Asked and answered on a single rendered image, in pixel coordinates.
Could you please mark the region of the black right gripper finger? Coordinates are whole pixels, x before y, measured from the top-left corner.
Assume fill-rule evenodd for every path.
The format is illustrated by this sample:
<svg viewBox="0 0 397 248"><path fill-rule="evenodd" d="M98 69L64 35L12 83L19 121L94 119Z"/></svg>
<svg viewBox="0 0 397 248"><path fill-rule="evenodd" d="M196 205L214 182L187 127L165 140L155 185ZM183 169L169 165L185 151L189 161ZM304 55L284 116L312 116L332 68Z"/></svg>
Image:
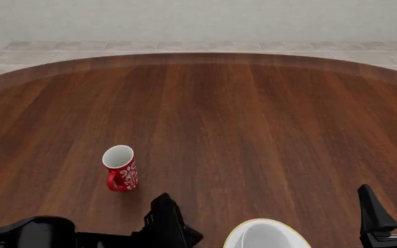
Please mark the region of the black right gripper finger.
<svg viewBox="0 0 397 248"><path fill-rule="evenodd" d="M360 234L373 234L376 237L389 237L397 229L397 222L388 214L368 184L358 188L361 224Z"/></svg>

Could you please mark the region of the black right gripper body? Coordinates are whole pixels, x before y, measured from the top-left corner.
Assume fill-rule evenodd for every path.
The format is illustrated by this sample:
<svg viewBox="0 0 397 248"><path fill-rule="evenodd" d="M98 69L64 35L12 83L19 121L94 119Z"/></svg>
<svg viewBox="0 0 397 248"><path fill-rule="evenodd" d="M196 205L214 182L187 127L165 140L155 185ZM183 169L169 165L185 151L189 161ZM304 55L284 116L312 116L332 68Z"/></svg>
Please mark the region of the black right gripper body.
<svg viewBox="0 0 397 248"><path fill-rule="evenodd" d="M397 248L397 234L389 231L361 232L363 248Z"/></svg>

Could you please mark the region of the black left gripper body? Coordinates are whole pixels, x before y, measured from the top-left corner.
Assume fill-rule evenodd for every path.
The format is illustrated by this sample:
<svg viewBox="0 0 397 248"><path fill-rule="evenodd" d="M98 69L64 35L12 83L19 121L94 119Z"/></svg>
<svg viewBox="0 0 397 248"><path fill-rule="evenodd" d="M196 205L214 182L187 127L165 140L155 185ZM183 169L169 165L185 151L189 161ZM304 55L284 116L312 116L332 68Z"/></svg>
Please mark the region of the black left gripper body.
<svg viewBox="0 0 397 248"><path fill-rule="evenodd" d="M139 248L194 248L203 239L179 216L145 216L144 223L131 233Z"/></svg>

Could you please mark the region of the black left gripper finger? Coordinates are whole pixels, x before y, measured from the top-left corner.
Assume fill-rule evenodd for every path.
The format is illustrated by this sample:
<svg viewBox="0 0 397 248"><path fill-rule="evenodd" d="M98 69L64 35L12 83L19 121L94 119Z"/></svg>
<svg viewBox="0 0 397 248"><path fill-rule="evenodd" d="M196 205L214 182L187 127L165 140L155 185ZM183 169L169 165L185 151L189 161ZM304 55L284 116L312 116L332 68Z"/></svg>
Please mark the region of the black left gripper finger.
<svg viewBox="0 0 397 248"><path fill-rule="evenodd" d="M184 220L176 202L169 194L163 193L150 203L150 212L144 216L144 223L145 225L174 223L184 225Z"/></svg>

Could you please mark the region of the red mug with white pattern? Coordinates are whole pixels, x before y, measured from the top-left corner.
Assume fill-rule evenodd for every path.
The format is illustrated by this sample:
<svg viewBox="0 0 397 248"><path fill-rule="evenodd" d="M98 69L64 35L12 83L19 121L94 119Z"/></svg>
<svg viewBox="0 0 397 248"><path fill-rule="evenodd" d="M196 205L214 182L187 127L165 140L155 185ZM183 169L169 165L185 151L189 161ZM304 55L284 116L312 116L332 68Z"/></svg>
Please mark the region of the red mug with white pattern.
<svg viewBox="0 0 397 248"><path fill-rule="evenodd" d="M114 192L130 192L139 183L134 150L126 145L108 149L102 163L108 170L107 186Z"/></svg>

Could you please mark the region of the white mug with gold rim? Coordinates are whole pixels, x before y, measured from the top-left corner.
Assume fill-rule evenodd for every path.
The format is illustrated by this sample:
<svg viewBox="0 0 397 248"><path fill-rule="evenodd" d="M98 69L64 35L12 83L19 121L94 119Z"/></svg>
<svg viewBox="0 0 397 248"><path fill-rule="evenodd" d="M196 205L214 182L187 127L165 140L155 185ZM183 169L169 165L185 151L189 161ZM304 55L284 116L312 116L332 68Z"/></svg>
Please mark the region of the white mug with gold rim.
<svg viewBox="0 0 397 248"><path fill-rule="evenodd" d="M235 227L223 248L311 248L294 229L277 220L255 218Z"/></svg>

